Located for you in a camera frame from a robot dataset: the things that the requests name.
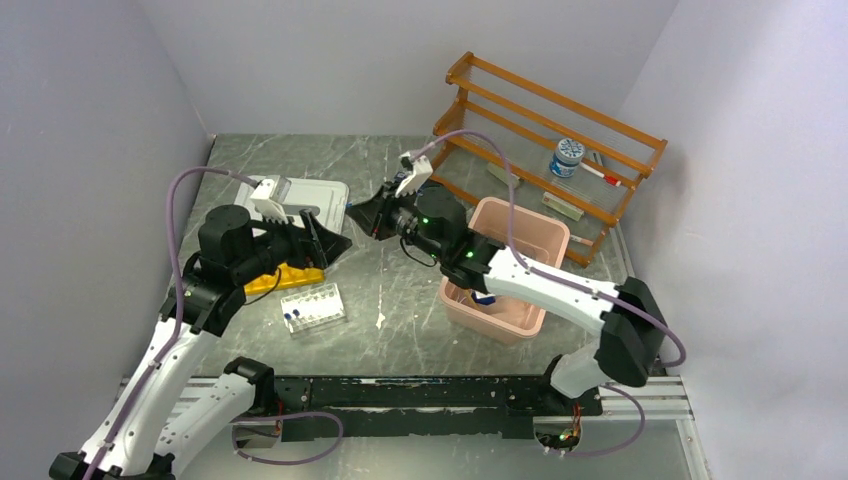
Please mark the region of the yellow test tube rack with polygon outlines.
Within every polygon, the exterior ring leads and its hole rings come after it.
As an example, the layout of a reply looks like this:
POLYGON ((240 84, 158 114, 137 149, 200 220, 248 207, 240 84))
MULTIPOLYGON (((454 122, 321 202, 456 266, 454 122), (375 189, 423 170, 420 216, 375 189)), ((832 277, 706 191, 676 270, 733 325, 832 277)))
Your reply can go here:
POLYGON ((283 263, 279 265, 277 273, 259 276, 247 283, 244 290, 248 296, 253 296, 274 290, 318 284, 324 281, 325 274, 321 269, 297 269, 283 263))

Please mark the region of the white plastic lid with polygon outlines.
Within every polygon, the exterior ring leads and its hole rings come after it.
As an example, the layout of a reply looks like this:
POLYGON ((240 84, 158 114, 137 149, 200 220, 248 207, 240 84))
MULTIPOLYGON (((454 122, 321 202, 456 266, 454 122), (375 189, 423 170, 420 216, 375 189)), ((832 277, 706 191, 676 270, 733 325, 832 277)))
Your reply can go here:
MULTIPOLYGON (((268 176, 251 176, 260 181, 268 176)), ((299 212, 310 210, 327 229, 341 234, 348 204, 349 187, 339 181, 300 179, 285 177, 291 187, 283 201, 287 220, 303 227, 299 212)))

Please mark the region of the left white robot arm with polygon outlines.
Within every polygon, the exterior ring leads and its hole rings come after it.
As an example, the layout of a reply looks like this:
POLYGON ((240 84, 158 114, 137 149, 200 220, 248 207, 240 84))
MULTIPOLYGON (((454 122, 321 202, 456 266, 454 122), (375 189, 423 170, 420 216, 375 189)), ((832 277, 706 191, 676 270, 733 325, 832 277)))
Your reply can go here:
POLYGON ((77 451, 60 453, 52 479, 176 479, 219 430, 280 404, 274 370, 238 357, 177 419, 169 418, 200 361, 245 305, 245 287, 281 264, 324 270, 352 242, 309 211, 302 223, 254 220, 240 205, 211 210, 199 249, 160 309, 150 345, 118 400, 77 451))

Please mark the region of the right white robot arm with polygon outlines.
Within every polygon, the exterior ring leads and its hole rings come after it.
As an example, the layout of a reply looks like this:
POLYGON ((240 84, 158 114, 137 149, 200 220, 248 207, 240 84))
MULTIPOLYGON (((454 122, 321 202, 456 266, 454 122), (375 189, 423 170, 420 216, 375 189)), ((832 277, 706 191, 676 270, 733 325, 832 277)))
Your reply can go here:
POLYGON ((458 287, 532 304, 595 335, 593 344, 554 363, 541 385, 540 402, 550 413, 565 413, 580 395, 608 382, 645 386, 670 335, 644 282, 596 281, 523 256, 470 228, 463 206, 442 187, 398 197, 383 185, 346 214, 376 240, 397 236, 433 257, 458 287))

